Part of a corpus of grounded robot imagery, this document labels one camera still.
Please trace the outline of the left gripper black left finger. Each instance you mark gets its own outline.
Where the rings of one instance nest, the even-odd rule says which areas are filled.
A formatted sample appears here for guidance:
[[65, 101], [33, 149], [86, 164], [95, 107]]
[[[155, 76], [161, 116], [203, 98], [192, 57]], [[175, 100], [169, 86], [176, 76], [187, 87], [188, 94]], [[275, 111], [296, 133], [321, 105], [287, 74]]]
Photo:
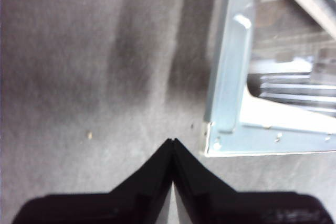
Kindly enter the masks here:
[[166, 140], [108, 193], [56, 194], [27, 201], [13, 223], [155, 223], [171, 187], [173, 140]]

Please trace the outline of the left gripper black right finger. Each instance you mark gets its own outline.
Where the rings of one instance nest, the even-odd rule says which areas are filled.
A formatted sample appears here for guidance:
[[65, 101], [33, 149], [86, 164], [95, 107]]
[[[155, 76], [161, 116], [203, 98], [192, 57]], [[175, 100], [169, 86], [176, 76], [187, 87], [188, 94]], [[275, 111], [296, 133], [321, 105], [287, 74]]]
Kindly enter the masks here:
[[320, 200], [296, 192], [238, 192], [172, 141], [174, 183], [194, 223], [332, 223]]

